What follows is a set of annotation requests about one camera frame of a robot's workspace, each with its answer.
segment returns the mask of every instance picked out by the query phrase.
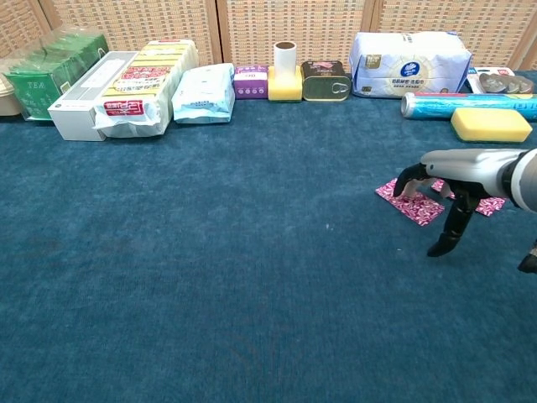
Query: blue cylinder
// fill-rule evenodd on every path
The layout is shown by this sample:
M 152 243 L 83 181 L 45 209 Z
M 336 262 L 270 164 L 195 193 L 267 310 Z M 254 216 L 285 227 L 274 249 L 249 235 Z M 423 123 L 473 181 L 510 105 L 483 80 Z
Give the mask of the blue cylinder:
M 519 111 L 526 120 L 537 120 L 537 95 L 429 94 L 407 92 L 401 113 L 410 119 L 451 119 L 458 107 L 495 107 Z

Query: plastic wrap roll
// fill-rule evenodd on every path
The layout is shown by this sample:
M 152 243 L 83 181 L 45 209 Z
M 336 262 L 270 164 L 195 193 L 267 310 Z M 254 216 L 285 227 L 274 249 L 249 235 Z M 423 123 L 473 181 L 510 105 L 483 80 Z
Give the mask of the plastic wrap roll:
M 274 79 L 294 80 L 296 72 L 295 42 L 278 42 L 274 44 Z
M 519 111 L 527 120 L 537 120 L 537 95 L 423 94 L 407 92 L 401 100 L 405 118 L 451 119 L 458 107 L 495 107 Z

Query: pull tab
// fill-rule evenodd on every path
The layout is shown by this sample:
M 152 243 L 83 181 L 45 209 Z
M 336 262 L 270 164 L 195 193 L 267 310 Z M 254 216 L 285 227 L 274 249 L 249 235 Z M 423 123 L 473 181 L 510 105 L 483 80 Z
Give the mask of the pull tab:
M 347 84 L 342 84 L 340 82 L 335 82 L 332 84 L 332 94 L 341 94 L 343 92 L 347 92 L 349 90 L 349 86 Z

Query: robotic arm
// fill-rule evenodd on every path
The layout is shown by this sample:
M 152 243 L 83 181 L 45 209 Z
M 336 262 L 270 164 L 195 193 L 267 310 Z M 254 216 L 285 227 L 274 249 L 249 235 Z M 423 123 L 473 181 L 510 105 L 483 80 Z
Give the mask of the robotic arm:
M 449 186 L 455 201 L 443 233 L 427 252 L 429 256 L 438 257 L 456 247 L 481 199 L 508 198 L 518 208 L 537 212 L 537 149 L 431 151 L 401 172 L 394 196 L 410 196 L 421 182 L 435 178 Z M 537 273 L 537 241 L 519 270 Z

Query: pink patterned cloth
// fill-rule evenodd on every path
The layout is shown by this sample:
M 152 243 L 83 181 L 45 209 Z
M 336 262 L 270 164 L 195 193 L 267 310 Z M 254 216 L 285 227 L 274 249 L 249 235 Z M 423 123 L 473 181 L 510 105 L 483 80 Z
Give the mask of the pink patterned cloth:
M 444 211 L 444 206 L 419 192 L 416 192 L 413 197 L 394 197 L 396 181 L 397 179 L 391 180 L 375 190 L 375 193 L 420 226 L 429 224 Z
M 431 189 L 440 192 L 443 185 L 444 181 L 438 180 L 433 183 Z M 449 198 L 455 198 L 453 192 L 450 193 Z M 476 212 L 480 212 L 483 216 L 490 217 L 494 212 L 499 211 L 503 207 L 503 204 L 505 204 L 505 199 L 501 197 L 489 197 L 488 199 L 482 199 L 479 202 L 479 206 L 476 208 Z

